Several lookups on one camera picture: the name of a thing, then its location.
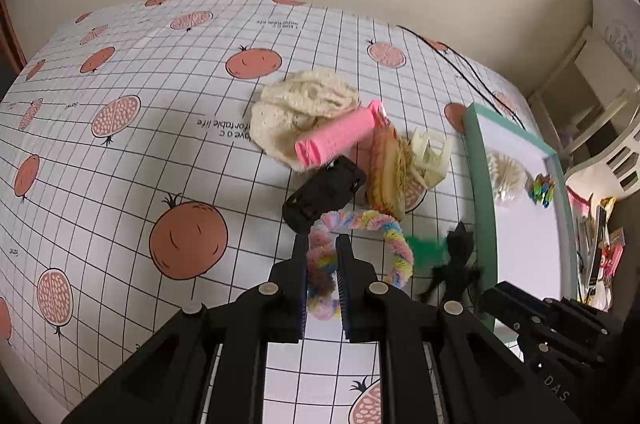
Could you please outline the green feather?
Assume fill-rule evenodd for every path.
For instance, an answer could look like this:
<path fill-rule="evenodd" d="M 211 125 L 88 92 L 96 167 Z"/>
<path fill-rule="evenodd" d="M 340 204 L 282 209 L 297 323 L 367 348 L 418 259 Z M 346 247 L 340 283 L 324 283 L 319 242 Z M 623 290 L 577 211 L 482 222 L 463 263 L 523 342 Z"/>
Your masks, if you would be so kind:
<path fill-rule="evenodd" d="M 436 267 L 443 265 L 448 260 L 445 240 L 407 236 L 406 241 L 413 252 L 414 264 L 417 267 Z"/>

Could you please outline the cream plastic hair claw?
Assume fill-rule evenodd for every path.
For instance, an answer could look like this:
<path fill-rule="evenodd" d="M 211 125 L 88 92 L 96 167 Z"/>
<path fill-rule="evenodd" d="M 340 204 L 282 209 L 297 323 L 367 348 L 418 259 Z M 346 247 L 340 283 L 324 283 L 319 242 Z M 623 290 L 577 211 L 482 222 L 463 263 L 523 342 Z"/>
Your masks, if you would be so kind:
<path fill-rule="evenodd" d="M 410 140 L 413 178 L 421 187 L 435 188 L 447 176 L 452 142 L 442 133 L 431 129 L 416 129 Z"/>

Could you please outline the black toy car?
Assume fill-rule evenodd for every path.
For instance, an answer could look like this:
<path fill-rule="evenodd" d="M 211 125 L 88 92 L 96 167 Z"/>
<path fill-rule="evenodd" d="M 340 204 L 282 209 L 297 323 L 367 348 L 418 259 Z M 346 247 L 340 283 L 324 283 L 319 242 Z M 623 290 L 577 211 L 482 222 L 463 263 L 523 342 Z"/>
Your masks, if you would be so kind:
<path fill-rule="evenodd" d="M 288 197 L 282 205 L 282 218 L 295 233 L 307 233 L 323 214 L 345 207 L 366 180 L 366 173 L 341 155 Z"/>

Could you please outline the orange snack packet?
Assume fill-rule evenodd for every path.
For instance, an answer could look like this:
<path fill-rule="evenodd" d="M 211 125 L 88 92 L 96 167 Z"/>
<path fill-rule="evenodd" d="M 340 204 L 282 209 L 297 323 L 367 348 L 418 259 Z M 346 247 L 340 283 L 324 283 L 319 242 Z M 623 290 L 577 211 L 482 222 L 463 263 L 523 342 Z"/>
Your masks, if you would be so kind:
<path fill-rule="evenodd" d="M 393 125 L 376 128 L 369 156 L 366 200 L 372 209 L 398 221 L 406 213 L 408 165 L 408 145 L 396 128 Z"/>

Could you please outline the pink hair roller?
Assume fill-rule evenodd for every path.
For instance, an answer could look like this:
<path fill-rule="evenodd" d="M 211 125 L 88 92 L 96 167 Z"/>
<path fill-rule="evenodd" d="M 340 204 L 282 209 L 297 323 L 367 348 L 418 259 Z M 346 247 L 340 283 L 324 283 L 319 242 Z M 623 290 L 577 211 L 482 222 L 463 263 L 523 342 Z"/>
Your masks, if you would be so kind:
<path fill-rule="evenodd" d="M 305 168 L 321 167 L 387 124 L 383 102 L 373 100 L 366 107 L 358 107 L 298 139 L 295 154 Z"/>

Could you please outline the cream crocheted cloth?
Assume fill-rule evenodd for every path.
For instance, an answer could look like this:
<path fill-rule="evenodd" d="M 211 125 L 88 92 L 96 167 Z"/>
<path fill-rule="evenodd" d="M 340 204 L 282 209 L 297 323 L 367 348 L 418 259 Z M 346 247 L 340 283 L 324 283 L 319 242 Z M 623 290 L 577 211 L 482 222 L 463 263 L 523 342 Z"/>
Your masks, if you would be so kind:
<path fill-rule="evenodd" d="M 359 92 L 332 69 L 301 70 L 266 84 L 250 111 L 250 139 L 268 156 L 296 173 L 295 142 L 360 105 Z"/>

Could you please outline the clutter of stationery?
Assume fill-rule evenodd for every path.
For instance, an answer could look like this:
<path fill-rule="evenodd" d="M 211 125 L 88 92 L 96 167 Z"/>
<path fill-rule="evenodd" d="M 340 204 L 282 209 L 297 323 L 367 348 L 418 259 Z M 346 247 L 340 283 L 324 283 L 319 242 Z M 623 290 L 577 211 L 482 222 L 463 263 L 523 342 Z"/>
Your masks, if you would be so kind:
<path fill-rule="evenodd" d="M 595 202 L 567 188 L 572 207 L 577 247 L 578 299 L 587 306 L 609 311 L 613 306 L 613 280 L 626 240 L 622 228 L 608 227 L 617 199 Z"/>

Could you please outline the teal-rimmed white tray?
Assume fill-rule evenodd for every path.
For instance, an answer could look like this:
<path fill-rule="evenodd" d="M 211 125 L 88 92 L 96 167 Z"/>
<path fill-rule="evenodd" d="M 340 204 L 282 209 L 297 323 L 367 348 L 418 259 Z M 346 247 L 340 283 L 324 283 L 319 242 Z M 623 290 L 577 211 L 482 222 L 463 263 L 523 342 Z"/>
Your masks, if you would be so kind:
<path fill-rule="evenodd" d="M 558 154 L 549 145 L 482 104 L 464 115 L 466 157 L 474 194 L 477 265 L 485 292 L 506 281 L 538 299 L 576 299 L 579 291 L 573 213 Z M 521 193 L 505 207 L 495 203 L 487 155 L 516 159 L 531 176 L 549 175 L 553 201 L 544 208 Z"/>

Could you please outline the white wooden chair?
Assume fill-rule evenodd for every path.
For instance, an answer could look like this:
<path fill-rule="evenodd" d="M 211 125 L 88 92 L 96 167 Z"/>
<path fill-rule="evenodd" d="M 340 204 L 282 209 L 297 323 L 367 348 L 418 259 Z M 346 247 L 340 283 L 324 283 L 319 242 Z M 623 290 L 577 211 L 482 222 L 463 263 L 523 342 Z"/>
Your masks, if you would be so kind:
<path fill-rule="evenodd" d="M 567 170 L 566 185 L 583 199 L 626 199 L 639 191 L 639 115 L 605 150 Z"/>

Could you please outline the white checked pomegranate tablecloth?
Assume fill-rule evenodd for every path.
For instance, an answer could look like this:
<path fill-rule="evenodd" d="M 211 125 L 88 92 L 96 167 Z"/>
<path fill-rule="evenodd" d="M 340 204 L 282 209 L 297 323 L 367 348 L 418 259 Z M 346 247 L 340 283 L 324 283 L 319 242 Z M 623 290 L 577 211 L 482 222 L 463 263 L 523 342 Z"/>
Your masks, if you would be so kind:
<path fill-rule="evenodd" d="M 449 104 L 539 137 L 523 95 L 407 29 L 286 0 L 148 0 L 64 24 L 1 102 L 1 363 L 61 423 L 182 306 L 230 303 L 290 256 L 281 216 L 305 176 L 250 139 L 266 84 L 327 68 L 403 137 L 452 142 L 405 233 L 474 221 Z"/>

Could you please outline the cream pleated fan ornament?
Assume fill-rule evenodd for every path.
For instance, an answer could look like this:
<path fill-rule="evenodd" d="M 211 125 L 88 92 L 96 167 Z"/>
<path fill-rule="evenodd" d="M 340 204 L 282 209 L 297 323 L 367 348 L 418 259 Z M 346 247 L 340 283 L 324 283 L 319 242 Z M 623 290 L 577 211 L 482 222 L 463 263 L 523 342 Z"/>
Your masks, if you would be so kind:
<path fill-rule="evenodd" d="M 510 206 L 525 191 L 527 173 L 515 158 L 497 151 L 487 153 L 492 197 L 498 206 Z"/>

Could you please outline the white wooden shelf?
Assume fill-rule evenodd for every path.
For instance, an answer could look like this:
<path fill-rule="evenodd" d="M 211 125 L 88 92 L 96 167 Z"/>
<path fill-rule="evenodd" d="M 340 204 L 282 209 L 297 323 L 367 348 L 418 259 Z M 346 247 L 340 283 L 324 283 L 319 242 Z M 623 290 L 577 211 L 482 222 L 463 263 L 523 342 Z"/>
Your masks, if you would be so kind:
<path fill-rule="evenodd" d="M 528 97 L 539 130 L 559 154 L 575 153 L 606 124 L 622 132 L 639 110 L 639 83 L 594 30 L 574 46 Z"/>

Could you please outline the white printed paper bag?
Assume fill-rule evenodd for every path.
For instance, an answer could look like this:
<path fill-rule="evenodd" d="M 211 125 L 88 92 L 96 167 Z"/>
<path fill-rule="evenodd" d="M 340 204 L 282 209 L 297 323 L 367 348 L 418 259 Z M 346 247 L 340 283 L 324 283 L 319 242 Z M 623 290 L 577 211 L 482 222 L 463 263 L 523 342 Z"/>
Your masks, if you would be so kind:
<path fill-rule="evenodd" d="M 634 0 L 592 0 L 592 29 L 639 79 L 639 3 Z"/>

